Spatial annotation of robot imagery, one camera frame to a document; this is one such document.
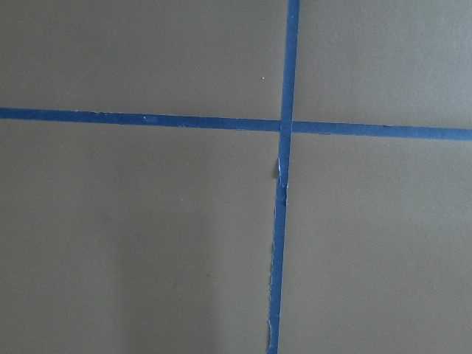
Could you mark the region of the vertical blue tape line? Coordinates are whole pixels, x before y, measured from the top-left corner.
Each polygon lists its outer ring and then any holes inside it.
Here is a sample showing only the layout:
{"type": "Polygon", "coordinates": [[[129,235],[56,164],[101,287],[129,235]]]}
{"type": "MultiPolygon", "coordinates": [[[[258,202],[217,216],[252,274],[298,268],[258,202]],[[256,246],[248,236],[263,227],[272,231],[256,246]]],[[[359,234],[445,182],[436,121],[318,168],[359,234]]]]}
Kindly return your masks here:
{"type": "Polygon", "coordinates": [[[268,306],[268,353],[278,352],[280,340],[285,225],[288,205],[288,177],[290,171],[291,136],[293,130],[299,8],[299,1],[288,1],[285,31],[285,57],[282,78],[280,132],[277,156],[277,184],[274,204],[271,282],[268,306]]]}

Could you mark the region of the horizontal blue tape line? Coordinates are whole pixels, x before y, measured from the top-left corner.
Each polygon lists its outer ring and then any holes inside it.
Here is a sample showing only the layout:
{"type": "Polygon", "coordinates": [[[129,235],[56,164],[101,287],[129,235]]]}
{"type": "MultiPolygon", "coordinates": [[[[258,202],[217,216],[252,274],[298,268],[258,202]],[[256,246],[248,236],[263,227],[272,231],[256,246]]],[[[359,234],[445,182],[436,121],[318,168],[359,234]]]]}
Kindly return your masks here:
{"type": "MultiPolygon", "coordinates": [[[[80,122],[264,132],[280,132],[282,127],[282,123],[279,120],[267,119],[187,117],[161,114],[126,114],[91,111],[57,111],[29,108],[2,108],[1,118],[51,122],[80,122]]],[[[342,136],[471,141],[471,130],[460,128],[295,121],[292,123],[292,131],[294,133],[342,136]]]]}

